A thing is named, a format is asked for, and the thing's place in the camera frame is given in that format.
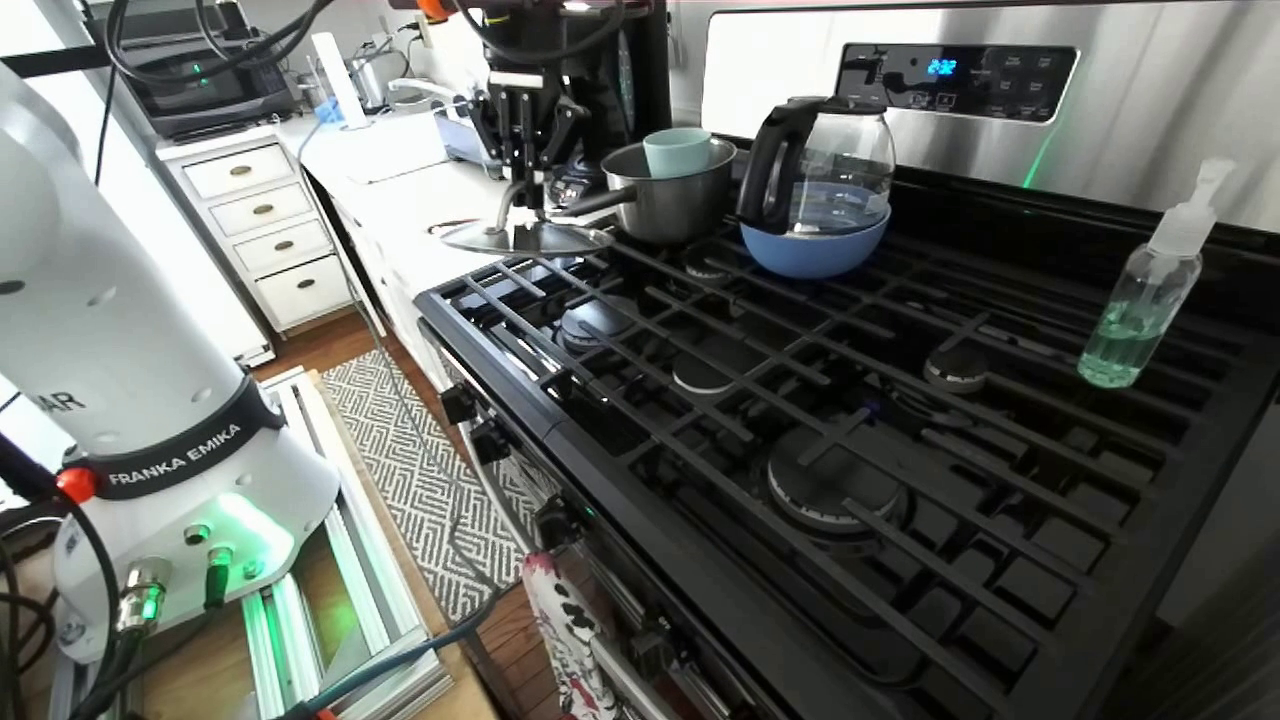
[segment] glass kettle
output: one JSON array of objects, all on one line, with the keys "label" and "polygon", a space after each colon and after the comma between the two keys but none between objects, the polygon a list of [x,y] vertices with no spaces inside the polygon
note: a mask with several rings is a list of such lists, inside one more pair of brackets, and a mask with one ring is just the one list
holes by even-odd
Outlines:
[{"label": "glass kettle", "polygon": [[887,220],[892,131],[870,98],[791,98],[769,113],[734,215],[773,234],[847,234]]}]

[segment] pot handle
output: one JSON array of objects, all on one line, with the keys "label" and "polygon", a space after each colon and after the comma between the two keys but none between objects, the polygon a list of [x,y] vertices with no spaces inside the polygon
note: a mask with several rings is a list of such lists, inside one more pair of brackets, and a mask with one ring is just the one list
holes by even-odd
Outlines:
[{"label": "pot handle", "polygon": [[565,215],[588,215],[588,210],[599,210],[599,209],[611,209],[611,202],[630,202],[636,200],[636,187],[611,187],[611,192],[599,192],[599,195],[588,195],[588,200],[576,200],[576,202],[558,202]]}]

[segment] spray bottle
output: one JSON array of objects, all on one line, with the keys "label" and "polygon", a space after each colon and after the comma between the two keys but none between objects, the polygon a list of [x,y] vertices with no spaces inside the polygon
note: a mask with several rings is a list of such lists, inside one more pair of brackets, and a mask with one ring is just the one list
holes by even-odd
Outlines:
[{"label": "spray bottle", "polygon": [[1205,160],[1190,200],[1166,209],[1150,239],[1129,255],[1077,363],[1088,382],[1132,389],[1148,366],[1166,322],[1201,280],[1201,246],[1215,225],[1212,195],[1225,187],[1233,166],[1233,160]]}]

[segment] kettle handle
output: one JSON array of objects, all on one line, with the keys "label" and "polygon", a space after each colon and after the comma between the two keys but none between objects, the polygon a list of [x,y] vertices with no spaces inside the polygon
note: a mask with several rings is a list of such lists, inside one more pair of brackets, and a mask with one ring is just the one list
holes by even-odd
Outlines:
[{"label": "kettle handle", "polygon": [[762,231],[784,231],[786,209],[791,209],[791,183],[800,174],[802,141],[809,141],[817,113],[822,104],[827,98],[802,98],[802,104],[778,104],[769,113],[769,120],[758,124],[758,136],[751,142],[751,166],[743,174],[743,192],[734,202],[741,225],[751,225]]}]

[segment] saucepan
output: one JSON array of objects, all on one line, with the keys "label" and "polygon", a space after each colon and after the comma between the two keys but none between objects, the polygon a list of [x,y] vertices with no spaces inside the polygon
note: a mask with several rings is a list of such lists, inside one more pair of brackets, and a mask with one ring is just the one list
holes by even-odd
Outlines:
[{"label": "saucepan", "polygon": [[707,166],[689,174],[653,174],[645,142],[625,142],[604,155],[599,170],[606,192],[558,209],[565,215],[588,215],[619,202],[619,226],[638,244],[689,244],[720,226],[729,210],[734,149],[710,141]]}]

